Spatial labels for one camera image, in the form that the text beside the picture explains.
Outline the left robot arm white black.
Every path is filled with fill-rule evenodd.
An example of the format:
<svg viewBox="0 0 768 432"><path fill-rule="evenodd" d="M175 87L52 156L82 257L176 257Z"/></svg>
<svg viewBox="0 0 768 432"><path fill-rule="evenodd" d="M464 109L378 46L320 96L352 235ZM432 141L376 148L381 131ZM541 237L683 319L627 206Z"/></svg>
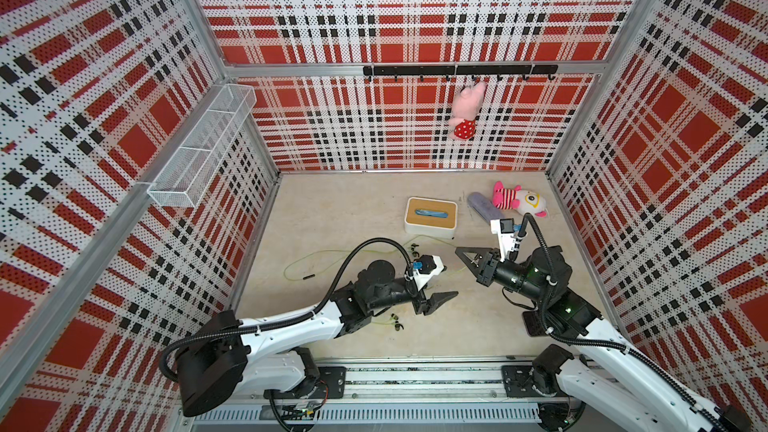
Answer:
<svg viewBox="0 0 768 432"><path fill-rule="evenodd" d="M237 395L306 397L321 380L309 344L353 334L401 304L411 304L417 315L431 315L458 295L427 295L428 283L443 269L439 257L423 255L398 277L390 262L375 260L355 281L314 306L261 319L221 312L164 349L159 369L178 385L186 417L203 415Z"/></svg>

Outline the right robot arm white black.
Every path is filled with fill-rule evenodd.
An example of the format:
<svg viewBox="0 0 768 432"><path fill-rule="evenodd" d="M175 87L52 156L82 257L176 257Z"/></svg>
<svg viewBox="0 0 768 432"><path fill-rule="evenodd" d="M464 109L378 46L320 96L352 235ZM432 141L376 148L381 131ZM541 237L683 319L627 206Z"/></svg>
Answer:
<svg viewBox="0 0 768 432"><path fill-rule="evenodd" d="M571 290L561 247L539 247L522 263L492 248L459 247L456 254L478 283L534 303L524 314L529 334L554 341L532 365L539 394L561 391L626 431L751 430L745 412L720 407L672 377Z"/></svg>

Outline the purple-edged black smartphone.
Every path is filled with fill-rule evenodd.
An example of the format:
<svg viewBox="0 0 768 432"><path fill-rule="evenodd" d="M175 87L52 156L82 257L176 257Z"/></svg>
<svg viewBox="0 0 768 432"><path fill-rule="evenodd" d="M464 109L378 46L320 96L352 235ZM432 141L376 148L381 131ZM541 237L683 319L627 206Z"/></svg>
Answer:
<svg viewBox="0 0 768 432"><path fill-rule="evenodd" d="M526 331L530 337L545 337L548 335L545 324L546 315L539 311L525 311L522 314Z"/></svg>

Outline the green wired earphones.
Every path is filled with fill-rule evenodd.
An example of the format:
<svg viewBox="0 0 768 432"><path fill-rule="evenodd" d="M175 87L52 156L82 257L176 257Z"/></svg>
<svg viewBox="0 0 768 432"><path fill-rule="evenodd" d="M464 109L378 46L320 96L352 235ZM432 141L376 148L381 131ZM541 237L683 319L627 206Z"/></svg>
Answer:
<svg viewBox="0 0 768 432"><path fill-rule="evenodd" d="M372 320L355 332L345 332L338 318L315 316L299 324L270 331L260 330L259 334L244 334L241 341L256 355L272 355L288 352L295 347L304 347L316 342L362 339L374 331L394 331L395 321Z"/></svg>
<svg viewBox="0 0 768 432"><path fill-rule="evenodd" d="M453 252L455 243L451 240L429 237L427 235L416 235L403 243L403 247L415 259L418 252L448 252L449 257L455 258ZM328 273L335 273L342 262L345 260L350 250L342 249L324 249L312 252L304 257L294 260L284 267L282 277L288 282L303 282L319 278ZM394 246L379 244L378 246L367 246L361 255L375 257L393 257L400 253Z"/></svg>

